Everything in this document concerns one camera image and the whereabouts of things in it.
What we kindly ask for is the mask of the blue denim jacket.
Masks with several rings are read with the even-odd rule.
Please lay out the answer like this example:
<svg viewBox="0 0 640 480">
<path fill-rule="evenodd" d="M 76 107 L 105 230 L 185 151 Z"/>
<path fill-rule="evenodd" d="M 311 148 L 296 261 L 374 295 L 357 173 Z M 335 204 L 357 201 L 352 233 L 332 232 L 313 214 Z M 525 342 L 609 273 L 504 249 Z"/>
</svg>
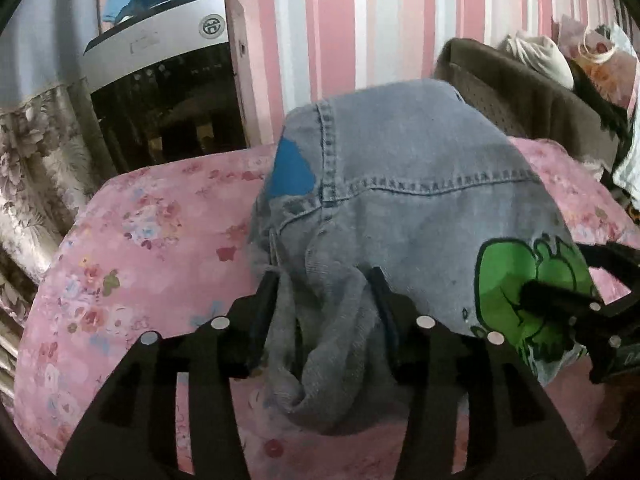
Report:
<svg viewBox="0 0 640 480">
<path fill-rule="evenodd" d="M 407 411 L 368 273 L 453 332 L 503 334 L 548 384 L 580 356 L 523 312 L 540 281 L 596 288 L 558 206 L 508 137 L 451 84 L 386 84 L 292 110 L 247 239 L 280 276 L 267 384 L 292 424 L 352 434 Z"/>
</svg>

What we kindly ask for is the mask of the white quilted blanket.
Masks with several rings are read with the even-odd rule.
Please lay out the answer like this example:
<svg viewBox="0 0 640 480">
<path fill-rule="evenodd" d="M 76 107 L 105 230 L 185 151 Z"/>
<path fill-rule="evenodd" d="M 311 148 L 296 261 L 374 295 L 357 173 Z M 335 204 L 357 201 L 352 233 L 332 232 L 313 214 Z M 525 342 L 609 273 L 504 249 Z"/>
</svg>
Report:
<svg viewBox="0 0 640 480">
<path fill-rule="evenodd" d="M 630 144 L 626 149 L 623 160 L 614 170 L 614 183 L 625 190 L 629 196 L 635 210 L 639 209 L 639 55 L 634 50 L 632 43 L 626 32 L 620 25 L 614 24 L 611 28 L 610 39 L 615 47 L 634 58 L 634 88 L 631 95 L 631 115 L 629 122 Z"/>
</svg>

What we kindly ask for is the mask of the dark brown garment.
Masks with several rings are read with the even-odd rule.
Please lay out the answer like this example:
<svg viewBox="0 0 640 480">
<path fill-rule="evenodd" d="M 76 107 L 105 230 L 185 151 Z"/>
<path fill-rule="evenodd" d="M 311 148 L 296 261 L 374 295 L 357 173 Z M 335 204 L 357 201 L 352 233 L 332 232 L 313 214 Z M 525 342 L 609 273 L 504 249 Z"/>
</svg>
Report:
<svg viewBox="0 0 640 480">
<path fill-rule="evenodd" d="M 629 148 L 632 139 L 631 122 L 635 110 L 631 112 L 625 107 L 605 99 L 586 72 L 570 58 L 566 59 L 574 80 L 574 93 L 582 99 L 599 116 L 601 128 L 612 133 L 620 141 L 621 148 Z"/>
</svg>

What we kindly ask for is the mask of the brown blanket covered furniture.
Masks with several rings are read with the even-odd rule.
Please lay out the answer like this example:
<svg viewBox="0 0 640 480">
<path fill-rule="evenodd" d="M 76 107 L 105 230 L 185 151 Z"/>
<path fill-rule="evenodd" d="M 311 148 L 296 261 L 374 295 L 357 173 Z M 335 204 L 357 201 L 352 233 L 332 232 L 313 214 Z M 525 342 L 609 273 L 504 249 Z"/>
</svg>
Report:
<svg viewBox="0 0 640 480">
<path fill-rule="evenodd" d="M 509 55 L 473 39 L 446 42 L 434 76 L 508 136 L 559 143 L 578 162 L 612 171 L 620 141 L 582 99 Z"/>
</svg>

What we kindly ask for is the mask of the pink floral bed sheet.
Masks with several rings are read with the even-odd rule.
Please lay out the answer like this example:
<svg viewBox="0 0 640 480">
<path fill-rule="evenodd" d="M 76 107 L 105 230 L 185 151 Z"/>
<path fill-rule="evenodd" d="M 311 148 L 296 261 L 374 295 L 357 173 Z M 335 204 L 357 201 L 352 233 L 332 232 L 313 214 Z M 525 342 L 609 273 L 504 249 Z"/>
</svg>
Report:
<svg viewBox="0 0 640 480">
<path fill-rule="evenodd" d="M 552 141 L 510 139 L 581 243 L 639 248 L 639 230 L 604 186 Z M 14 422 L 55 471 L 102 382 L 147 330 L 191 333 L 254 292 L 243 250 L 274 148 L 154 166 L 108 181 L 62 241 L 18 350 Z M 588 469 L 614 445 L 620 390 L 593 385 L 590 361 L 548 387 Z M 322 437 L 276 419 L 260 378 L 232 382 L 252 479 L 391 479 L 404 422 Z"/>
</svg>

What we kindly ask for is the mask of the floral paper gift bag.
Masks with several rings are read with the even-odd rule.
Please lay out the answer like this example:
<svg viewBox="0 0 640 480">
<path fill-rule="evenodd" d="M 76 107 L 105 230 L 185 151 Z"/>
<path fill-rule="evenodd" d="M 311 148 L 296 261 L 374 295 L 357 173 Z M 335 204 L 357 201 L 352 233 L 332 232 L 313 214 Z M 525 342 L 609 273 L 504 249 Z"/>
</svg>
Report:
<svg viewBox="0 0 640 480">
<path fill-rule="evenodd" d="M 586 72 L 605 99 L 631 112 L 634 58 L 630 54 L 567 15 L 559 24 L 558 47 Z"/>
</svg>

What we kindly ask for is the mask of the white folded garment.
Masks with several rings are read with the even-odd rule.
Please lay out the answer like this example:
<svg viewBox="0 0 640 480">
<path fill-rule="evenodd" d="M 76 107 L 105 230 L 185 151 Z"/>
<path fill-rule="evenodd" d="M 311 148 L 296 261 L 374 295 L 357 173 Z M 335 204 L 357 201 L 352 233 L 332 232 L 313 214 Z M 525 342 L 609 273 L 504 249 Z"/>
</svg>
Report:
<svg viewBox="0 0 640 480">
<path fill-rule="evenodd" d="M 519 30 L 514 35 L 506 36 L 499 50 L 563 88 L 574 90 L 575 81 L 570 64 L 550 37 L 533 36 L 525 30 Z"/>
</svg>

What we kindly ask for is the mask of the striped floral curtain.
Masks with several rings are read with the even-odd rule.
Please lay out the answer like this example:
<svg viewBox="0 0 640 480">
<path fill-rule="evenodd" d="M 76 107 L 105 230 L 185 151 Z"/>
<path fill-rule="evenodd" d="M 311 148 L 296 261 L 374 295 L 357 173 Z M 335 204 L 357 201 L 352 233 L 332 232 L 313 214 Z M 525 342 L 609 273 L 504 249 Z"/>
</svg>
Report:
<svg viewBox="0 0 640 480">
<path fill-rule="evenodd" d="M 99 0 L 1 0 L 1 396 L 58 245 L 114 168 L 80 61 Z"/>
</svg>

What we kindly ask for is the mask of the grey water dispenser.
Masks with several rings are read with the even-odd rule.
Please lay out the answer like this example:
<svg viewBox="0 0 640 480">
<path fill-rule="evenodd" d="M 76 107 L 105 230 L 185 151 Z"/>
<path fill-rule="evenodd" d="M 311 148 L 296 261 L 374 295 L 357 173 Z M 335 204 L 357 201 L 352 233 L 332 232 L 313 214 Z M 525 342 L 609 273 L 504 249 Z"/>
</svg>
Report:
<svg viewBox="0 0 640 480">
<path fill-rule="evenodd" d="M 239 0 L 175 0 L 127 18 L 81 60 L 121 174 L 262 142 Z"/>
</svg>

